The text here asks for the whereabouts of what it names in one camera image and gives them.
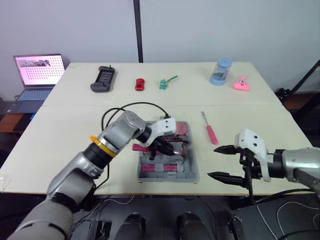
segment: white wall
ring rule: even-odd
[[[46,53],[71,62],[138,62],[133,1],[1,0],[3,100],[23,90],[13,55]]]
[[[276,90],[294,87],[320,58],[319,0],[141,0],[140,6],[146,63],[250,61]]]

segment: pink block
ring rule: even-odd
[[[188,133],[188,126],[184,123],[176,123],[176,135],[185,136]]]
[[[177,164],[163,165],[165,172],[178,172]]]
[[[155,171],[155,165],[142,165],[141,166],[141,172],[154,172]]]

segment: yellow ring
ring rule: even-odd
[[[115,157],[117,154],[115,154],[113,151],[111,151],[109,148],[107,148],[105,145],[103,145],[95,136],[90,136],[90,139],[92,142],[94,142],[101,150],[103,150],[106,154],[110,155],[111,157]]]

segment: red toy car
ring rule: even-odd
[[[143,78],[138,78],[135,83],[135,90],[142,91],[145,88],[145,80]]]

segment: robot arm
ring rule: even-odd
[[[162,136],[176,133],[176,121],[167,118],[147,126],[138,115],[125,111],[92,143],[79,152],[47,189],[45,201],[36,206],[22,221],[9,240],[65,240],[73,224],[73,213],[96,190],[94,179],[129,143],[137,139],[146,147],[166,155],[174,155],[173,147]]]
[[[244,129],[235,137],[234,145],[220,146],[214,151],[232,155],[240,153],[240,164],[245,171],[244,178],[226,172],[208,173],[220,182],[247,188],[250,193],[251,179],[263,178],[265,182],[270,182],[271,178],[286,178],[320,194],[320,148],[277,149],[274,153],[268,153],[265,141],[253,131]]]

